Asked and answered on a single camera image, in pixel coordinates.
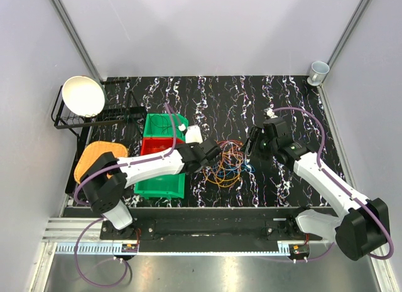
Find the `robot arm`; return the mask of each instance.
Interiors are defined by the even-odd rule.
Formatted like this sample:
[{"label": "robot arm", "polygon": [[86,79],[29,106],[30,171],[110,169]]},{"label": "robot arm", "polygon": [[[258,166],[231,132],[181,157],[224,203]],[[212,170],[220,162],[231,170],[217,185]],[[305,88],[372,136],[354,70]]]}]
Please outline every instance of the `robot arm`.
[{"label": "robot arm", "polygon": [[117,166],[108,173],[96,176],[82,188],[92,211],[102,214],[117,230],[121,230],[133,222],[127,206],[121,201],[125,188],[156,176],[195,173],[214,164],[221,152],[218,144],[210,138],[202,141],[200,130],[197,130],[196,126],[188,127],[187,130],[186,139],[187,134],[190,134],[188,140],[194,142],[176,144],[169,156],[165,155],[171,148],[155,154],[129,158],[115,158],[111,152],[101,155],[83,175],[81,182],[109,166],[124,166]]},{"label": "robot arm", "polygon": [[[288,224],[294,236],[303,233],[315,234],[330,242],[336,242],[342,252],[352,260],[358,260],[386,243],[384,234],[373,219],[354,201],[359,199],[370,209],[389,232],[387,205],[379,198],[368,199],[336,175],[324,162],[317,165],[317,153],[309,145],[295,142],[287,123],[274,114],[264,121],[264,128],[253,127],[243,150],[248,156],[276,160],[306,180],[328,201],[337,217],[317,213],[313,209],[301,208],[296,215],[289,216]],[[325,168],[336,181],[348,191],[346,193],[325,173]]]}]

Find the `colorful wires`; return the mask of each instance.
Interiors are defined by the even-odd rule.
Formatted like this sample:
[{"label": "colorful wires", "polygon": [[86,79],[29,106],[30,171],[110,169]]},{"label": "colorful wires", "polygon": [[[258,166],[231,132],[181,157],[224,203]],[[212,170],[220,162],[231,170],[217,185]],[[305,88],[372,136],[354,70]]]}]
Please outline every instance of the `colorful wires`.
[{"label": "colorful wires", "polygon": [[222,188],[233,187],[240,180],[241,172],[254,172],[253,166],[249,165],[240,150],[243,145],[241,141],[227,140],[218,144],[222,149],[221,160],[216,165],[202,170],[207,181]]}]

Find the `black table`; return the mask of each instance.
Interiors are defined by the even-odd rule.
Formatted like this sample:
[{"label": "black table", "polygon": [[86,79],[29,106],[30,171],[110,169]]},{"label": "black table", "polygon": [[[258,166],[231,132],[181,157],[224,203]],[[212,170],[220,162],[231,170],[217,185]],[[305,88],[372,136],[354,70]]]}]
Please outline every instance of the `black table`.
[{"label": "black table", "polygon": [[[116,77],[108,80],[122,80]],[[304,76],[235,76],[235,77],[132,77],[128,83],[110,84],[106,92],[115,101],[124,100],[132,90],[149,113],[164,113],[170,105],[185,116],[190,125],[198,124],[204,138],[244,142],[251,126],[262,126],[268,107],[301,107],[313,113],[324,125],[326,145],[323,160],[343,177],[323,105],[315,87]],[[280,113],[289,123],[295,140],[303,139],[318,150],[320,133],[317,124],[299,112]],[[141,138],[134,123],[94,127],[90,141],[113,141],[136,156]],[[269,165],[251,160],[254,173],[242,172],[241,180],[231,188],[219,188],[205,180],[203,173],[186,177],[185,198],[144,200],[125,194],[132,207],[273,207],[324,206],[326,201],[305,181],[292,175],[278,163]]]}]

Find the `black wire rack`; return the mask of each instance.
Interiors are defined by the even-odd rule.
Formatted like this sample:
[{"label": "black wire rack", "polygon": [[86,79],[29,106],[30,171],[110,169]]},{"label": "black wire rack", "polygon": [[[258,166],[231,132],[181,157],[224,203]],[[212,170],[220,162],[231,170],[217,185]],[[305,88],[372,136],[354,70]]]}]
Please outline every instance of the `black wire rack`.
[{"label": "black wire rack", "polygon": [[[126,84],[127,80],[115,80],[101,82],[103,86],[110,84]],[[126,93],[125,98],[119,98],[119,94],[106,94],[106,103],[103,110],[96,116],[79,116],[71,112],[60,97],[63,86],[60,87],[55,104],[52,109],[51,119],[57,129],[72,129],[77,127],[91,127],[117,124],[137,120],[146,116],[145,107],[138,104],[132,91]]]},{"label": "black wire rack", "polygon": [[139,130],[138,134],[142,139],[142,132],[138,127],[137,121],[146,119],[146,109],[138,104],[132,90],[125,92],[124,86],[128,82],[129,80],[101,82],[104,87],[107,85],[114,86],[105,88],[106,103],[103,110],[98,115],[89,117],[78,116],[70,111],[60,96],[63,86],[60,87],[50,117],[57,129],[68,129],[77,137],[77,151],[67,181],[66,194],[72,195],[72,192],[75,190],[74,170],[84,152],[87,140],[90,138],[91,127],[111,127],[119,123],[133,123],[135,128]]}]

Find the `white bowl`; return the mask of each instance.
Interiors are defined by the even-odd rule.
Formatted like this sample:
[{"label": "white bowl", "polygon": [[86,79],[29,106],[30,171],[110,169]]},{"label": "white bowl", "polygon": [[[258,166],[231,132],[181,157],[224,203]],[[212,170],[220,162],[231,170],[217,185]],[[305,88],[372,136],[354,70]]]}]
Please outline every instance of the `white bowl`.
[{"label": "white bowl", "polygon": [[79,116],[96,116],[105,106],[102,85],[89,77],[70,77],[63,85],[62,97],[71,112]]}]

